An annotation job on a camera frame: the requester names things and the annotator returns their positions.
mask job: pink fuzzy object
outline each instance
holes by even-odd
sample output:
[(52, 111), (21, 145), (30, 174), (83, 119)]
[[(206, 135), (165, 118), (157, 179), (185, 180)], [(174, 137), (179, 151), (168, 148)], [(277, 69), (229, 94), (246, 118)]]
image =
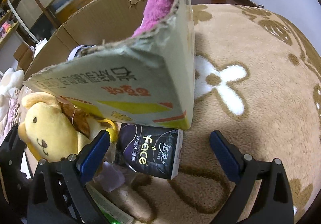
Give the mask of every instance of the pink fuzzy object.
[(171, 10), (174, 0), (148, 0), (142, 24), (136, 29), (134, 36), (152, 29), (161, 19), (163, 19)]

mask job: white stuffed animal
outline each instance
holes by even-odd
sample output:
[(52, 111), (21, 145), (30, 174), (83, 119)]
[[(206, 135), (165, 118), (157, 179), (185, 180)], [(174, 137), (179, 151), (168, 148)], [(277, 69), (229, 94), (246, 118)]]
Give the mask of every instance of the white stuffed animal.
[(24, 71), (15, 71), (9, 68), (0, 82), (0, 121), (3, 120), (9, 109), (10, 98), (18, 99), (24, 78)]

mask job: black tissue package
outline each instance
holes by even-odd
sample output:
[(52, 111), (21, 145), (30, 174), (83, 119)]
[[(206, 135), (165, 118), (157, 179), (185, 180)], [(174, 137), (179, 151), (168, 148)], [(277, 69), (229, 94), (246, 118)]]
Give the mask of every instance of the black tissue package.
[(179, 169), (183, 131), (122, 123), (115, 163), (133, 171), (172, 179)]

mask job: brown fleece blanket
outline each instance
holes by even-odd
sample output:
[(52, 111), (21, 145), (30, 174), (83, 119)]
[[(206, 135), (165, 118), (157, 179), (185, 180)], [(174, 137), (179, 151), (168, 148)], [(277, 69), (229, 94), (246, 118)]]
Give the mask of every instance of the brown fleece blanket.
[(321, 187), (319, 55), (290, 21), (264, 9), (195, 5), (193, 15), (195, 106), (179, 174), (140, 176), (112, 201), (135, 223), (210, 223), (233, 189), (209, 145), (220, 130), (242, 153), (283, 161), (299, 220)]

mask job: open cardboard box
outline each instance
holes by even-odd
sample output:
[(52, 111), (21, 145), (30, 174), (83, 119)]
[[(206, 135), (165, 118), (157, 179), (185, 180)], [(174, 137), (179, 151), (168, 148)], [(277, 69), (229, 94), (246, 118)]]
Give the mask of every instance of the open cardboard box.
[[(194, 103), (195, 35), (190, 0), (175, 0), (151, 31), (130, 38), (147, 0), (95, 0), (60, 26), (24, 84), (97, 117), (188, 129)], [(100, 45), (66, 62), (78, 45)]]

